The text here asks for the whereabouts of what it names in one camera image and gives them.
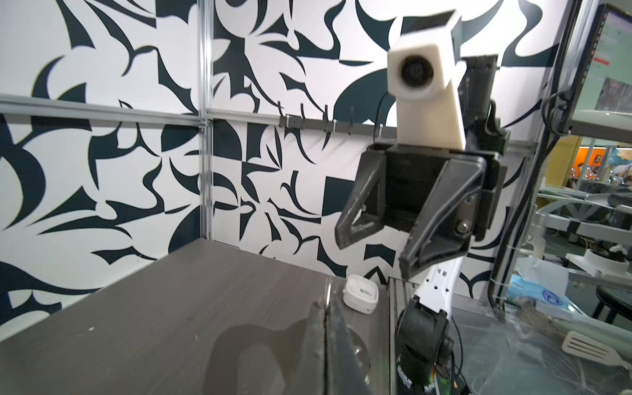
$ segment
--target small white box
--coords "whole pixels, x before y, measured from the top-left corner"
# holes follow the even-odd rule
[[[377,306],[377,285],[369,279],[352,274],[343,289],[344,304],[364,314],[371,314]]]

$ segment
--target blue package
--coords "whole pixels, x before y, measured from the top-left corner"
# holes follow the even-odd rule
[[[525,300],[539,301],[564,310],[568,309],[570,302],[566,296],[557,296],[547,288],[514,274],[511,276],[511,285],[507,290],[507,301],[520,306]]]

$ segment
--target camera lens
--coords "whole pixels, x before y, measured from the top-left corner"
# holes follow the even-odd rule
[[[432,65],[422,56],[408,56],[401,64],[401,78],[411,88],[426,85],[434,74]]]

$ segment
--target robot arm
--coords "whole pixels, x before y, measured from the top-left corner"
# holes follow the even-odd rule
[[[398,143],[375,143],[362,154],[334,230],[339,248],[384,226],[410,234],[399,268],[419,287],[399,320],[396,341],[399,385],[415,393],[423,391],[433,367],[447,367],[454,284],[471,237],[482,240],[491,225],[506,170],[498,153],[465,151],[460,19],[456,11],[421,18],[389,50]]]

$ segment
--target black cable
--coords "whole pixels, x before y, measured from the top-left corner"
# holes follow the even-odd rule
[[[461,340],[461,332],[459,331],[459,327],[456,326],[456,321],[454,321],[454,317],[450,316],[452,323],[454,324],[454,328],[456,329],[456,334],[459,336],[459,345],[461,346],[461,363],[459,363],[459,372],[463,368],[463,341]]]
[[[382,98],[380,99],[380,102],[377,104],[377,111],[375,112],[375,122],[373,122],[373,143],[375,143],[375,134],[377,133],[377,125],[378,125],[378,118],[380,118],[380,108],[382,108],[382,102],[384,101],[384,98],[386,97],[386,95],[389,94],[389,92],[385,92],[384,95],[382,95]]]
[[[513,229],[518,224],[518,220],[521,219],[523,209],[527,207],[527,205],[530,205],[530,202],[532,199],[532,192],[533,192],[533,189],[535,188],[535,183],[537,182],[538,176],[540,174],[540,169],[542,167],[542,164],[544,163],[544,160],[546,159],[547,155],[551,152],[551,150],[557,143],[557,139],[559,138],[558,136],[559,133],[553,129],[550,123],[552,112],[554,110],[554,107],[550,106],[550,101],[552,99],[555,99],[559,95],[557,89],[559,88],[559,81],[561,78],[562,66],[564,64],[564,57],[566,56],[566,51],[568,49],[570,36],[574,29],[575,23],[577,21],[580,6],[581,6],[581,0],[573,0],[573,3],[571,4],[570,10],[569,10],[568,21],[566,22],[566,26],[564,27],[564,32],[562,34],[562,39],[557,48],[556,61],[555,61],[554,69],[553,69],[553,77],[551,80],[551,87],[550,87],[550,91],[552,92],[552,94],[551,96],[549,96],[548,98],[546,98],[546,100],[542,102],[542,107],[541,107],[542,119],[544,121],[545,128],[544,128],[544,132],[542,133],[542,138],[540,139],[538,143],[538,149],[537,149],[537,154],[534,160],[533,170],[531,172],[529,180],[527,181],[525,193],[522,196],[522,199],[520,200],[520,203],[516,208],[516,212],[512,216],[511,220],[509,221],[509,226],[506,228],[505,233],[502,235],[501,243],[499,245],[499,250],[498,250],[498,253],[496,254],[496,258],[494,259],[494,266],[492,268],[492,273],[490,275],[490,284],[487,287],[487,299],[490,306],[494,310],[497,308],[497,305],[496,305],[496,302],[494,300],[494,295],[493,295],[495,287],[493,286],[491,282],[494,281],[498,277],[500,267],[502,265],[505,254],[507,252],[509,240],[511,239],[511,236],[513,234]],[[551,134],[554,134],[555,136],[553,137],[553,139],[550,141],[550,144],[549,144],[549,137]],[[528,210],[526,214],[524,215],[523,221],[520,223],[520,228],[522,229],[524,229],[524,226],[526,226],[527,214],[528,214]],[[519,235],[520,235],[519,233],[516,234],[516,240],[514,241],[514,244],[516,244],[516,246],[517,246],[517,240],[519,239]],[[503,273],[501,285],[498,287],[498,293],[497,293],[498,295],[502,293],[502,288],[503,288],[502,283],[505,282],[508,271],[509,271],[509,265],[505,267],[505,272]]]
[[[452,351],[451,358],[452,358],[452,361],[454,361],[454,351]],[[463,375],[463,372],[459,370],[459,372],[456,375],[457,376],[459,376],[459,375],[461,376],[461,378],[463,379],[463,382],[465,383],[465,387],[467,387],[468,391],[471,394],[472,393],[472,387],[470,387],[470,385],[468,384],[468,381],[465,379],[465,376]]]

